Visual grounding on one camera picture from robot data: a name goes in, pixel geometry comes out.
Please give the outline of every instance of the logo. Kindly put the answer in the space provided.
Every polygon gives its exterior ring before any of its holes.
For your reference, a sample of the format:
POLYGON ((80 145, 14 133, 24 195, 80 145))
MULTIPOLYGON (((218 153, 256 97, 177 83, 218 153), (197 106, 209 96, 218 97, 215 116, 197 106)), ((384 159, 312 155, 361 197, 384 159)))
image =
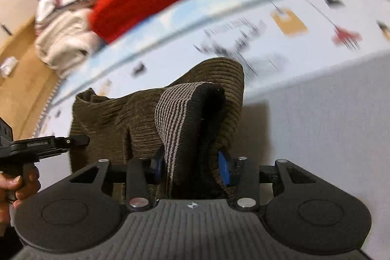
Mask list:
POLYGON ((244 69, 245 83, 260 77, 262 79, 283 70, 287 59, 279 54, 259 56, 246 59, 243 53, 249 49, 251 42, 261 37, 266 24, 260 20, 251 23, 246 18, 229 21, 204 30, 205 38, 195 49, 204 54, 215 54, 240 62, 244 69))
POLYGON ((191 208, 191 209, 194 209, 194 208, 197 208, 199 205, 197 203, 194 203, 194 202, 191 202, 187 205, 187 207, 191 208))
POLYGON ((48 141, 43 141, 43 142, 34 142, 34 143, 28 143, 28 147, 34 147, 34 146, 43 146, 45 144, 49 144, 48 141))

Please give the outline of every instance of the hand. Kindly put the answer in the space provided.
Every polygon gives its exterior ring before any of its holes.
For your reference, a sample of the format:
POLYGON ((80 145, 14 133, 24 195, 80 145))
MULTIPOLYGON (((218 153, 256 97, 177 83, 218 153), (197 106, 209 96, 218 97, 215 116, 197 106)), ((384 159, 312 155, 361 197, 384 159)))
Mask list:
POLYGON ((36 167, 29 171, 29 179, 25 180, 25 186, 20 188, 23 180, 21 176, 9 178, 3 173, 0 174, 0 237, 4 235, 5 228, 10 223, 9 204, 6 202, 6 190, 16 191, 16 201, 13 203, 18 209, 22 201, 34 195, 40 190, 39 172, 36 167))

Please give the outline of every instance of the black plastic device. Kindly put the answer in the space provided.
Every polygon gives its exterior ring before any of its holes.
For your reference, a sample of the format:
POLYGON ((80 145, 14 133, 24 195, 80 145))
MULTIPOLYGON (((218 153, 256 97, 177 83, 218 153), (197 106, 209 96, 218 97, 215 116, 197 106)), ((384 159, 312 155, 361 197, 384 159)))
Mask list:
MULTIPOLYGON (((86 135, 31 138, 14 141, 12 128, 0 118, 0 171, 10 176, 22 175, 23 168, 41 159, 54 157, 69 151, 71 147, 84 147, 89 144, 86 135)), ((15 200, 14 193, 8 193, 7 201, 15 200)))
POLYGON ((257 166, 220 153, 234 200, 155 202, 163 148, 126 165, 107 159, 28 199, 16 213, 24 249, 15 259, 368 259, 360 250, 371 215, 357 198, 294 163, 257 166), (126 205, 104 183, 126 184, 126 205), (260 205, 260 183, 274 198, 260 205))

